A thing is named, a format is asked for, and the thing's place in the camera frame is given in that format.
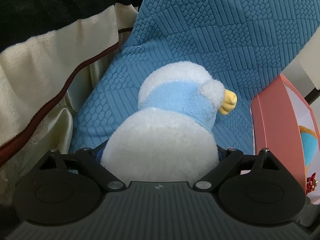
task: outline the blue blanket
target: blue blanket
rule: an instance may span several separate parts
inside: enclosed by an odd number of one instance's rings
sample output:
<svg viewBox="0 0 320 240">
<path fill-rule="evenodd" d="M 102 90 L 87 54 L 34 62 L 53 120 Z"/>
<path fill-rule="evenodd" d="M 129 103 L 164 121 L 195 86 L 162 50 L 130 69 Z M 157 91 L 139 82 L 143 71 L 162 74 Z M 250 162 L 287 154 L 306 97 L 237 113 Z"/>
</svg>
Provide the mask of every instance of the blue blanket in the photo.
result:
<svg viewBox="0 0 320 240">
<path fill-rule="evenodd" d="M 74 119 L 70 151 L 107 140 L 137 110 L 149 74 L 189 60 L 238 96 L 234 111 L 217 115 L 218 145 L 252 154 L 251 100 L 314 34 L 319 6 L 320 0 L 144 0 L 131 36 Z"/>
</svg>

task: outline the white pom-pom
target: white pom-pom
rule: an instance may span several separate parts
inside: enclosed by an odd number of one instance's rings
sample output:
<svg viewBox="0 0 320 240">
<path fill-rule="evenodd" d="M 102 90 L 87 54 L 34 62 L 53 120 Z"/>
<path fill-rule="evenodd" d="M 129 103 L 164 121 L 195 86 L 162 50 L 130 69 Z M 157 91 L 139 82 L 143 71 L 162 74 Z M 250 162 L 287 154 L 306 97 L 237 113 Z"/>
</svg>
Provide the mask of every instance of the white pom-pom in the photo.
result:
<svg viewBox="0 0 320 240">
<path fill-rule="evenodd" d="M 198 88 L 199 92 L 207 97 L 215 108 L 220 108 L 225 97 L 225 88 L 219 80 L 208 80 Z"/>
</svg>

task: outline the plush toy body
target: plush toy body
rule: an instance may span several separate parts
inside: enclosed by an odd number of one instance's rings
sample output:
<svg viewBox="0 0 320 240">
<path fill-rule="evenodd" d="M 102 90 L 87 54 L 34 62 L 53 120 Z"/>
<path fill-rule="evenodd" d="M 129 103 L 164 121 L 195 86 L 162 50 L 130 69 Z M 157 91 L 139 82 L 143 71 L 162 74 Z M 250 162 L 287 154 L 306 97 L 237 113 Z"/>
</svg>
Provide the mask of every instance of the plush toy body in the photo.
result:
<svg viewBox="0 0 320 240">
<path fill-rule="evenodd" d="M 138 112 L 113 133 L 101 165 L 122 180 L 188 181 L 219 163 L 211 132 L 217 111 L 227 114 L 236 95 L 202 67 L 168 64 L 142 84 Z"/>
</svg>

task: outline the yellow plush foot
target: yellow plush foot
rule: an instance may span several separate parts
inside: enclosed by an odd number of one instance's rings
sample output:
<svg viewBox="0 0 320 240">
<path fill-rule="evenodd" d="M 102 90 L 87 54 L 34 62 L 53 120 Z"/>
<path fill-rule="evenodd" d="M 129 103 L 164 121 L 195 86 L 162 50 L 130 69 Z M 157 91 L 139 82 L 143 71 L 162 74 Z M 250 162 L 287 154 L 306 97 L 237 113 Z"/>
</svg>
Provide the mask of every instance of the yellow plush foot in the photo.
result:
<svg viewBox="0 0 320 240">
<path fill-rule="evenodd" d="M 235 109 L 237 104 L 237 96 L 234 92 L 226 89 L 226 94 L 222 102 L 221 107 L 218 111 L 221 114 L 229 114 L 233 109 Z"/>
</svg>

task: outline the black and white blanket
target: black and white blanket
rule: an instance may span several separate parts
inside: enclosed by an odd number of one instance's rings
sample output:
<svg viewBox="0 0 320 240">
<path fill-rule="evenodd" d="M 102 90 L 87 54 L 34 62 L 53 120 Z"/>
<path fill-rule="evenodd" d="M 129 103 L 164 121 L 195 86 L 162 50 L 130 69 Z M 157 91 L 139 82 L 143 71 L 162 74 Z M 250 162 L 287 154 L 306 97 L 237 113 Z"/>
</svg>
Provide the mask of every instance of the black and white blanket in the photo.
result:
<svg viewBox="0 0 320 240">
<path fill-rule="evenodd" d="M 0 0 L 0 166 L 74 76 L 115 50 L 142 0 Z"/>
</svg>

